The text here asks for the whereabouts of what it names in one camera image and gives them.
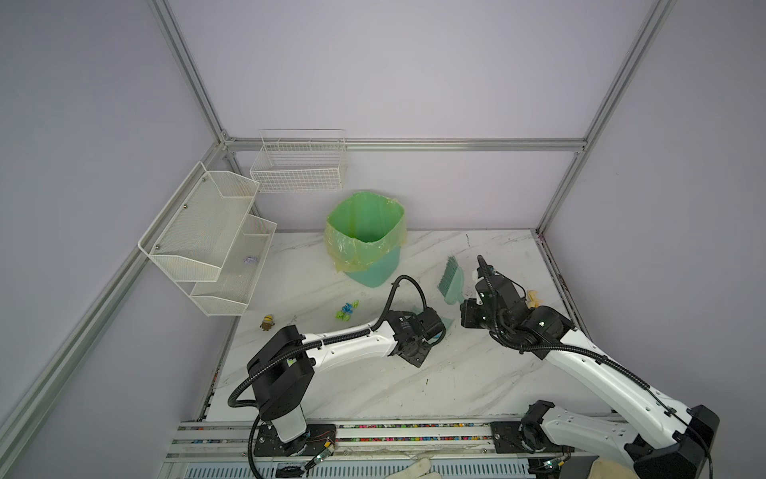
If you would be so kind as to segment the green hand brush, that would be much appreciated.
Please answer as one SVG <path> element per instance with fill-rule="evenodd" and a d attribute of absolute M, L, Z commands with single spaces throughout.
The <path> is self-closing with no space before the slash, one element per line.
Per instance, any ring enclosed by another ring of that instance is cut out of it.
<path fill-rule="evenodd" d="M 465 274 L 454 255 L 447 259 L 445 271 L 438 283 L 438 291 L 447 305 L 456 305 L 464 301 L 463 289 Z"/>

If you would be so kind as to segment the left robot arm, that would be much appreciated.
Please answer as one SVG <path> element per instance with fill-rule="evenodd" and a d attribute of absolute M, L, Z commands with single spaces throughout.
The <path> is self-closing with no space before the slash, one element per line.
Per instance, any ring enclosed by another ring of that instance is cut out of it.
<path fill-rule="evenodd" d="M 255 428 L 275 437 L 277 451 L 299 455 L 309 441 L 335 431 L 306 422 L 302 401 L 317 374 L 389 356 L 421 367 L 447 329 L 432 307 L 420 313 L 385 311 L 376 321 L 333 333 L 303 335 L 296 327 L 283 327 L 249 361 L 247 377 L 229 395 L 227 406 L 256 409 Z"/>

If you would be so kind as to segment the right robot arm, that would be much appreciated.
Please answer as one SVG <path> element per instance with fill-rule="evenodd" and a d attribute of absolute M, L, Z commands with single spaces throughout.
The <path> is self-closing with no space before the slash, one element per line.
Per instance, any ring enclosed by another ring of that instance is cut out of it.
<path fill-rule="evenodd" d="M 538 400 L 515 435 L 522 449 L 568 446 L 610 459 L 640 478 L 697 478 L 714 472 L 712 447 L 720 425 L 715 412 L 704 405 L 690 407 L 652 387 L 555 309 L 529 307 L 520 285 L 484 257 L 477 261 L 476 295 L 461 305 L 462 327 L 485 329 L 503 347 L 558 367 L 621 418 L 598 419 Z"/>

